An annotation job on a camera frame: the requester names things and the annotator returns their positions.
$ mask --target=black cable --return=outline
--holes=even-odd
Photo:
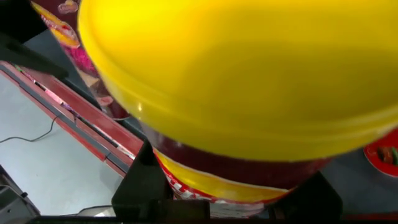
[[[35,141],[41,139],[42,137],[44,137],[44,136],[50,134],[50,132],[52,131],[52,127],[53,127],[53,125],[54,125],[55,120],[56,120],[57,118],[59,118],[60,116],[61,116],[61,114],[58,115],[58,116],[56,116],[56,117],[54,117],[54,119],[53,119],[52,122],[51,122],[51,127],[50,127],[50,130],[49,130],[49,131],[47,131],[46,133],[42,134],[41,136],[39,136],[39,137],[37,137],[37,138],[35,138],[35,139],[31,139],[31,140],[30,140],[30,139],[26,139],[26,138],[22,138],[22,137],[13,136],[13,137],[9,137],[9,138],[6,138],[6,139],[4,139],[4,140],[1,140],[0,143],[3,143],[3,142],[5,142],[5,141],[11,140],[11,139],[20,139],[20,140],[24,140],[24,141],[28,141],[28,142],[35,142]]]

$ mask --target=plastic lid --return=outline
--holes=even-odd
[[[84,0],[79,31],[135,117],[225,156],[297,161],[398,122],[396,0]]]

